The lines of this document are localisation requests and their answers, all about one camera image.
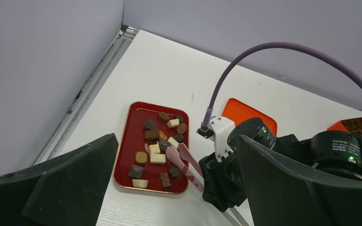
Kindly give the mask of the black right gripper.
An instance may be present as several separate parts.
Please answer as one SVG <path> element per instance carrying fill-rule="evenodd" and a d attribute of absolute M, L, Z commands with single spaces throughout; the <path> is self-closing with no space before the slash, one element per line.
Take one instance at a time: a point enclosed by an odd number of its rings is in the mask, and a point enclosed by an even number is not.
<path fill-rule="evenodd" d="M 265 147 L 279 151 L 281 143 L 260 118 L 251 118 L 235 126 L 228 137 L 228 145 L 234 151 L 217 162 L 214 152 L 199 160 L 203 172 L 203 200 L 212 204 L 220 212 L 240 206 L 247 198 L 243 182 L 237 147 L 241 135 L 247 136 Z"/>

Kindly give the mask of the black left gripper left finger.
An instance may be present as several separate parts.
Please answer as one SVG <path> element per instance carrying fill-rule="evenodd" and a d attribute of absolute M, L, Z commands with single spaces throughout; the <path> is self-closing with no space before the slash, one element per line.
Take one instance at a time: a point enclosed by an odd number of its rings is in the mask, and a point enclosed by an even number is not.
<path fill-rule="evenodd" d="M 94 226 L 118 149 L 114 134 L 0 176 L 0 226 Z"/>

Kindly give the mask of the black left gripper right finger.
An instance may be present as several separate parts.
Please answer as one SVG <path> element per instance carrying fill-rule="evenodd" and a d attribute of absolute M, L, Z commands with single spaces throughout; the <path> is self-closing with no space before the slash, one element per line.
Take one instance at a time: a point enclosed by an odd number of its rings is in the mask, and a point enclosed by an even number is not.
<path fill-rule="evenodd" d="M 256 226 L 362 226 L 362 182 L 303 165 L 241 135 L 238 159 Z"/>

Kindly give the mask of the pink silicone tongs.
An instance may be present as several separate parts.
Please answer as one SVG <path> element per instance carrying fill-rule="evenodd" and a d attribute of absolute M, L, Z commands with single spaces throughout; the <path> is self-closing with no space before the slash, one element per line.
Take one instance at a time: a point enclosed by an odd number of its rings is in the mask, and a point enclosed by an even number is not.
<path fill-rule="evenodd" d="M 203 178 L 203 172 L 198 161 L 192 156 L 191 152 L 184 143 L 179 144 L 177 148 L 173 145 L 167 147 L 165 155 L 171 161 L 171 163 L 179 168 L 179 170 L 187 177 L 187 179 L 196 187 L 198 191 L 204 191 L 204 184 L 201 183 L 196 174 L 193 173 L 183 162 L 183 160 L 185 160 L 190 163 L 195 171 Z M 230 208 L 230 211 L 233 216 L 227 211 L 223 211 L 221 214 L 231 223 L 232 226 L 249 225 L 236 208 L 232 207 Z"/>

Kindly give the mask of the brown chocolate piece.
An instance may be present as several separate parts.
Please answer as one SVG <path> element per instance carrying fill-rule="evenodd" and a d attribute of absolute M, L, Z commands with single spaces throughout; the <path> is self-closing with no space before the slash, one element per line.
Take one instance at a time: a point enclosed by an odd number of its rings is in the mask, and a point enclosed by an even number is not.
<path fill-rule="evenodd" d="M 159 175 L 159 184 L 163 190 L 167 190 L 172 187 L 170 177 L 167 172 Z"/>

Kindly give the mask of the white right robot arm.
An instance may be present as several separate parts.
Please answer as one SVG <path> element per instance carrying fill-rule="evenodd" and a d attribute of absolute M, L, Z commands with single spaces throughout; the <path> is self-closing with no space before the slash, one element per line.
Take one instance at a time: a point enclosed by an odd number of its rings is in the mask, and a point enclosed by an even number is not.
<path fill-rule="evenodd" d="M 241 135 L 309 167 L 362 181 L 361 137 L 335 130 L 302 141 L 293 134 L 276 137 L 262 119 L 255 117 L 234 127 L 222 138 L 225 147 L 199 161 L 205 184 L 203 200 L 221 212 L 241 205 L 247 198 L 236 155 Z"/>

